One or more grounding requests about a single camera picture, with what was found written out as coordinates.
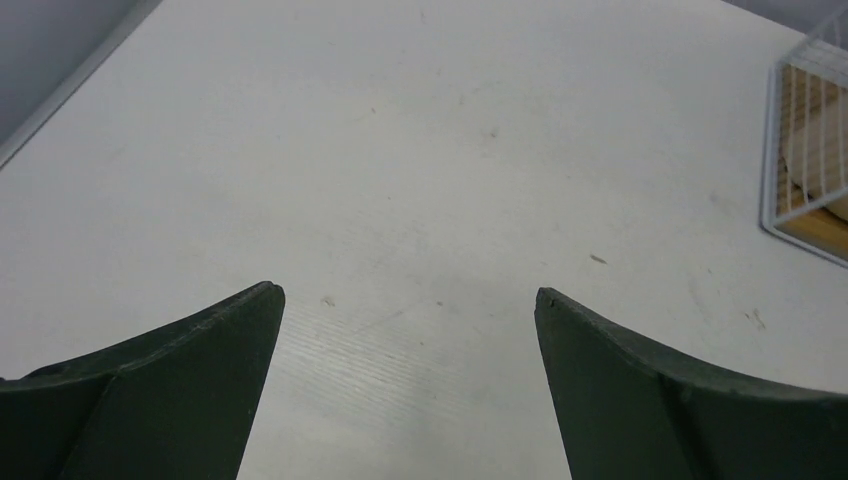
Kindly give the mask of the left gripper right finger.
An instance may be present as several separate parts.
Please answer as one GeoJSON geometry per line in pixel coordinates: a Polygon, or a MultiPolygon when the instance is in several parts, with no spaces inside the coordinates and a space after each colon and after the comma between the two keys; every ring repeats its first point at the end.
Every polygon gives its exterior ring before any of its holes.
{"type": "Polygon", "coordinates": [[[735,372],[543,287],[534,311],[575,479],[843,479],[847,398],[735,372]]]}

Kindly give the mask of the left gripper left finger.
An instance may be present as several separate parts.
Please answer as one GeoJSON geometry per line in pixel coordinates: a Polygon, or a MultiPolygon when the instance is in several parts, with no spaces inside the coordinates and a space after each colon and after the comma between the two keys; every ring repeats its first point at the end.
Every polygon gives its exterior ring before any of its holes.
{"type": "Polygon", "coordinates": [[[234,479],[285,307],[261,282],[1,383],[5,479],[234,479]]]}

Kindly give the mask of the brown roll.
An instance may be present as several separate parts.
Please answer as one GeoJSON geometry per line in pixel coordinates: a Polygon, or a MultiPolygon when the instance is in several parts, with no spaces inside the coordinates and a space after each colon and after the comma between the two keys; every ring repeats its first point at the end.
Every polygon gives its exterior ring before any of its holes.
{"type": "Polygon", "coordinates": [[[828,106],[792,132],[784,142],[791,181],[813,200],[839,192],[825,208],[847,220],[847,114],[828,106]]]}

